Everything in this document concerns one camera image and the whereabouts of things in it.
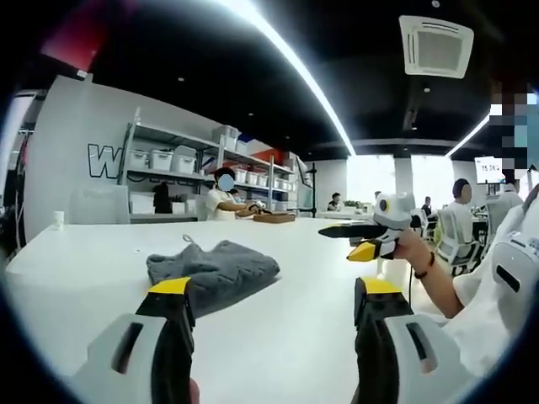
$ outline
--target small plant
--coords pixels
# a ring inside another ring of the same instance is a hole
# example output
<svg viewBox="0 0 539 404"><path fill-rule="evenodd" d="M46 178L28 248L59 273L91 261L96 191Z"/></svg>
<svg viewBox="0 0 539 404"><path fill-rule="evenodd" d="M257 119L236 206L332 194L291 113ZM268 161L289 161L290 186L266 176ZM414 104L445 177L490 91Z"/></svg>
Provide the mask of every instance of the small plant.
<svg viewBox="0 0 539 404"><path fill-rule="evenodd" d="M358 200L346 200L344 202L344 206L359 209L359 208L363 207L363 204Z"/></svg>

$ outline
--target white wall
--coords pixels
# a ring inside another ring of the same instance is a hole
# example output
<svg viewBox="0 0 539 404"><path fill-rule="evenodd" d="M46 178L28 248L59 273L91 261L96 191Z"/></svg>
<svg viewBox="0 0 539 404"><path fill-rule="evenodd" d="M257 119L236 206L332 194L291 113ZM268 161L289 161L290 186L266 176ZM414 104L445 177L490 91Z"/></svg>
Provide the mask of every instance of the white wall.
<svg viewBox="0 0 539 404"><path fill-rule="evenodd" d="M28 241L48 227L53 211L67 211L69 196L77 186L116 182L90 177L88 143L121 147L137 107L141 107L143 122L193 136L209 138L220 125L155 99L90 81L58 77L43 103L29 143L24 187Z"/></svg>
<svg viewBox="0 0 539 404"><path fill-rule="evenodd" d="M488 186L478 184L478 176L475 170L475 162L453 162L453 176L455 180L465 178L472 185L471 205L480 206L485 203Z"/></svg>
<svg viewBox="0 0 539 404"><path fill-rule="evenodd" d="M346 160L322 160L315 162L317 169L317 209L326 210L331 195L341 194L346 200Z"/></svg>

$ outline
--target bracelet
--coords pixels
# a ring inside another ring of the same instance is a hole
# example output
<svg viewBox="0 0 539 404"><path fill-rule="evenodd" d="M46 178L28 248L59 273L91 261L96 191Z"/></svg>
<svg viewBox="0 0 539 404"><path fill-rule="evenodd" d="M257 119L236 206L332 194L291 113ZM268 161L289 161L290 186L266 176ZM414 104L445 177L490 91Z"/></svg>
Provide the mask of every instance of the bracelet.
<svg viewBox="0 0 539 404"><path fill-rule="evenodd" d="M436 257L435 257L435 254L431 251L430 252L430 261L429 261L429 267L432 267L435 263L435 260L436 260ZM422 279L424 278L425 276L427 276L427 274L429 273L428 270L425 270L422 274L417 274L415 272L415 269L414 269L414 277L416 279Z"/></svg>

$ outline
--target human hand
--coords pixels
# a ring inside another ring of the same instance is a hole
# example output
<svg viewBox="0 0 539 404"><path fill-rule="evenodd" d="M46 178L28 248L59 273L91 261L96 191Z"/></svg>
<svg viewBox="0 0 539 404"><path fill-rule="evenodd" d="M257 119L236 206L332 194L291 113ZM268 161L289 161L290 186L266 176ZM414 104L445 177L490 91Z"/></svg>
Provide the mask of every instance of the human hand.
<svg viewBox="0 0 539 404"><path fill-rule="evenodd" d="M424 261L424 257L427 257L427 261L430 259L430 250L418 233L412 229L406 229L398 238L393 256L396 259L406 259L415 267Z"/></svg>
<svg viewBox="0 0 539 404"><path fill-rule="evenodd" d="M193 379L189 380L189 396L191 397L190 404L200 404L200 389Z"/></svg>

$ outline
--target desk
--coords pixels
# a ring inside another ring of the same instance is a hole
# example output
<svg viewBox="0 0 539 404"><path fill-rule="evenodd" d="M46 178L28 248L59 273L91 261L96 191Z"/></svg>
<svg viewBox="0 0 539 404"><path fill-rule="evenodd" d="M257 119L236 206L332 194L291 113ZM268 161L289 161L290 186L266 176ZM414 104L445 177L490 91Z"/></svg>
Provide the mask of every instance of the desk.
<svg viewBox="0 0 539 404"><path fill-rule="evenodd" d="M372 214L360 213L356 210L344 210L344 211L331 211L317 212L317 218L320 219L334 219L334 220L348 220L348 221L366 221L372 219Z"/></svg>
<svg viewBox="0 0 539 404"><path fill-rule="evenodd" d="M298 219L47 229L7 268L7 287L52 368L73 374L88 344L135 312L150 286L148 254L175 254L189 234L204 249L229 239L274 257L280 280L197 320L193 378L207 403L350 402L358 374L354 284L376 263L350 263L347 239L317 231L334 221Z"/></svg>

